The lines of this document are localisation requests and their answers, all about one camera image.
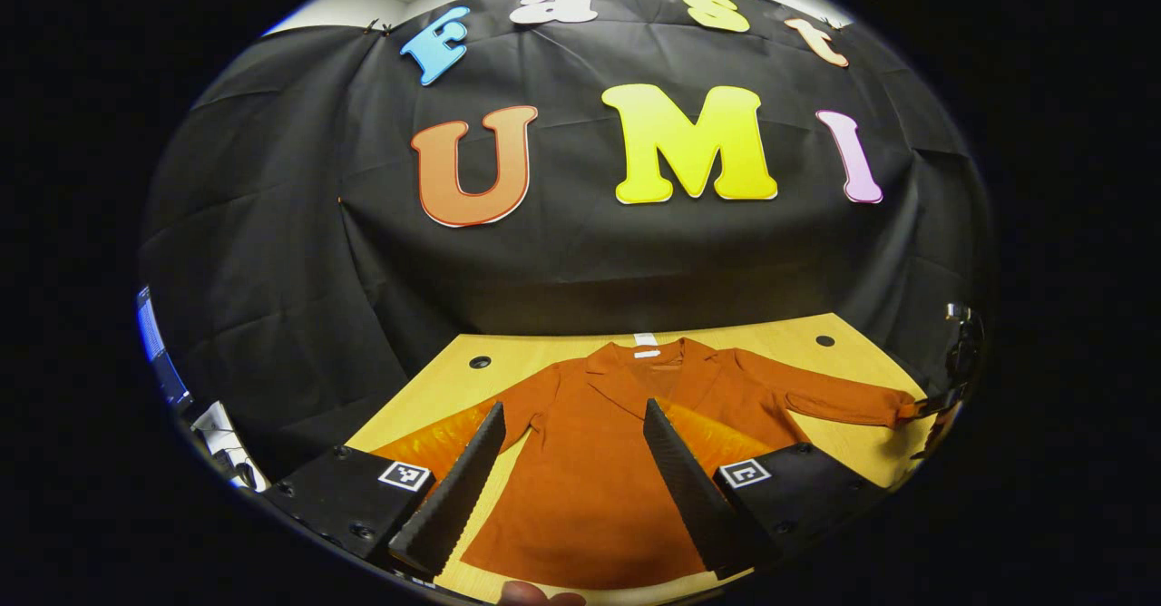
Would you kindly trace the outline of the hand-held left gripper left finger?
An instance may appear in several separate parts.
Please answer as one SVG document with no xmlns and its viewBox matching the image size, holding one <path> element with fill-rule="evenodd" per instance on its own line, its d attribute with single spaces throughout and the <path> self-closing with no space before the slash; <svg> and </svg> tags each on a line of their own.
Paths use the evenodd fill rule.
<svg viewBox="0 0 1161 606">
<path fill-rule="evenodd" d="M 264 491 L 293 524 L 374 567 L 444 572 L 506 437 L 504 406 L 446 417 L 381 456 L 338 445 Z"/>
</svg>

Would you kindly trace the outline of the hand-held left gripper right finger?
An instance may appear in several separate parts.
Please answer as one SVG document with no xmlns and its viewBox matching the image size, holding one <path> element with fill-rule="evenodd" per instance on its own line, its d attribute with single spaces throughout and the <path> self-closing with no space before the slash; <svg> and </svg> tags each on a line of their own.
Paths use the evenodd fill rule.
<svg viewBox="0 0 1161 606">
<path fill-rule="evenodd" d="M 643 432 L 702 564 L 720 580 L 808 551 L 889 495 L 812 442 L 773 449 L 664 398 L 648 399 Z"/>
</svg>

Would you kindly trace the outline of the orange knit garment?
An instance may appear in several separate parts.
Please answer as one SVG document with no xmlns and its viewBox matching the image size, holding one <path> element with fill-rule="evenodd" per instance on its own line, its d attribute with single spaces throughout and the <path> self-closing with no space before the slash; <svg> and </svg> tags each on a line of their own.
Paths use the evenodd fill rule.
<svg viewBox="0 0 1161 606">
<path fill-rule="evenodd" d="M 650 401 L 688 416 L 685 440 L 706 472 L 805 443 L 795 414 L 889 428 L 917 416 L 913 395 L 895 388 L 682 337 L 564 359 L 376 454 L 444 478 L 499 403 L 502 449 L 522 450 L 462 561 L 557 587 L 651 586 L 707 568 L 644 439 Z"/>
</svg>

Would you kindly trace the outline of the white device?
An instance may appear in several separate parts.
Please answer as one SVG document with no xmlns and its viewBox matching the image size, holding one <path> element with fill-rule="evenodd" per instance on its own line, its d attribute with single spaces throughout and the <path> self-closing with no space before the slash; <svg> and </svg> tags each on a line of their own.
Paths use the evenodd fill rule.
<svg viewBox="0 0 1161 606">
<path fill-rule="evenodd" d="M 250 457 L 235 425 L 229 420 L 228 409 L 221 402 L 209 405 L 190 425 L 195 440 L 203 443 L 211 461 L 219 466 L 225 477 L 235 486 L 245 486 L 254 492 L 264 492 L 269 481 Z"/>
</svg>

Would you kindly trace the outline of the black backdrop cloth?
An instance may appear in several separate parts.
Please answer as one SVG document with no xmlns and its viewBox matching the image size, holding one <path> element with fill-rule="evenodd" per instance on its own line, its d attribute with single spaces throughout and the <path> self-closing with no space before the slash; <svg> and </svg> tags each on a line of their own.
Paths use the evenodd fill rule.
<svg viewBox="0 0 1161 606">
<path fill-rule="evenodd" d="M 140 282 L 264 469 L 466 334 L 836 313 L 930 396 L 995 313 L 982 176 L 874 31 L 773 0 L 456 0 L 271 33 L 163 153 Z"/>
</svg>

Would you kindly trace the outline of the blue lit screen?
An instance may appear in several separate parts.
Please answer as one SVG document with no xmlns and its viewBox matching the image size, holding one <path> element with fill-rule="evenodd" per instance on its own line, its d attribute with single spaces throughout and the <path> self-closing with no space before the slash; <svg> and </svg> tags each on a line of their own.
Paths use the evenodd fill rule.
<svg viewBox="0 0 1161 606">
<path fill-rule="evenodd" d="M 161 329 L 159 329 L 156 318 L 147 284 L 144 284 L 137 293 L 136 306 L 142 346 L 157 376 L 163 398 L 175 413 L 182 414 L 187 407 L 190 407 L 190 391 L 180 378 L 176 366 L 171 361 L 170 349 L 163 342 Z"/>
</svg>

